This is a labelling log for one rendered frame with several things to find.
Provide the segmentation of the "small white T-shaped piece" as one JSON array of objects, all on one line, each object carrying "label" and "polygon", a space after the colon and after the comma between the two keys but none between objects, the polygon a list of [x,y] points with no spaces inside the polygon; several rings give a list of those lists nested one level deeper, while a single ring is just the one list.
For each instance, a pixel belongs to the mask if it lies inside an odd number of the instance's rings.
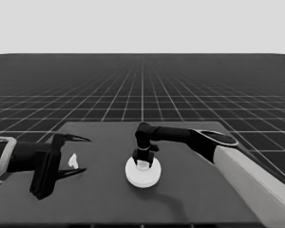
[{"label": "small white T-shaped piece", "polygon": [[69,167],[73,167],[74,169],[78,169],[79,168],[79,164],[77,162],[77,155],[73,154],[69,160],[68,160],[68,166]]}]

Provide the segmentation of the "large thick white disc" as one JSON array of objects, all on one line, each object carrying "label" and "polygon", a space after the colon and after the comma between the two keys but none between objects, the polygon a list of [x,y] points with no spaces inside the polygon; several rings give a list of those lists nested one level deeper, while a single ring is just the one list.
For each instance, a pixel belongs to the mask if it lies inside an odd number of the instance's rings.
[{"label": "large thick white disc", "polygon": [[127,180],[139,188],[148,188],[155,185],[160,180],[161,174],[162,167],[158,159],[153,161],[151,168],[149,168],[147,161],[138,161],[138,165],[136,165],[132,157],[125,164]]}]

